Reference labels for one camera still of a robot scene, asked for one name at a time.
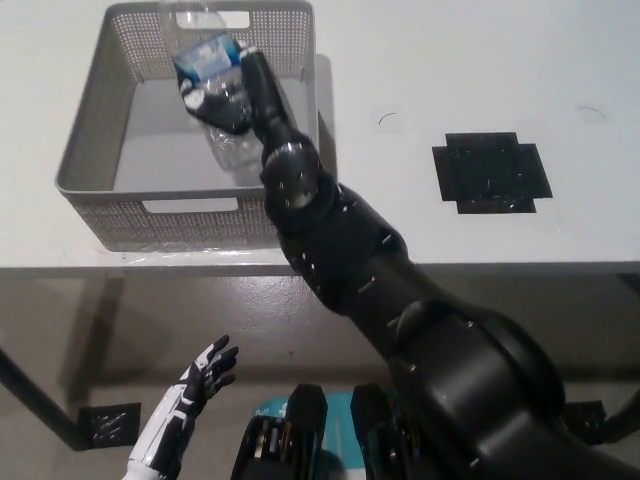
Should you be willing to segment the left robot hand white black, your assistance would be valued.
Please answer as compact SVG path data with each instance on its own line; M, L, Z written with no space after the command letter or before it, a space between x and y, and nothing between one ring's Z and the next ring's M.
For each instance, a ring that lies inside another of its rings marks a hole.
M195 421L208 401L235 380L239 348L224 335L189 364L155 408L129 455L124 480L176 479Z

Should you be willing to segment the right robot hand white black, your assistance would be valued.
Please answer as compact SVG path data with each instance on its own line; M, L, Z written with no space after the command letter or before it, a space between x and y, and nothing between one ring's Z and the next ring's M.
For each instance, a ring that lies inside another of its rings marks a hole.
M178 90L195 119L232 135L250 128L250 104L240 57L244 41L209 40L174 55Z

